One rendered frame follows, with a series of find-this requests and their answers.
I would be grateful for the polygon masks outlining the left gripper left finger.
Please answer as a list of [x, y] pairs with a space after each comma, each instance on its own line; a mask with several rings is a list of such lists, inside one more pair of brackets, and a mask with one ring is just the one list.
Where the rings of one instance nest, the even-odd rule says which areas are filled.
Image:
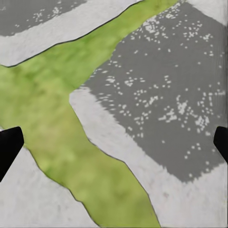
[[23, 146], [22, 128], [6, 129], [0, 132], [0, 181]]

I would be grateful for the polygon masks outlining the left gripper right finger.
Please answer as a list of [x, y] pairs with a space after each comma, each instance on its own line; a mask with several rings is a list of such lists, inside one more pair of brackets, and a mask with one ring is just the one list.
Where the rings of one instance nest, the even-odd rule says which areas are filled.
[[217, 126], [215, 137], [213, 137], [213, 145], [220, 152], [221, 156], [228, 165], [228, 128]]

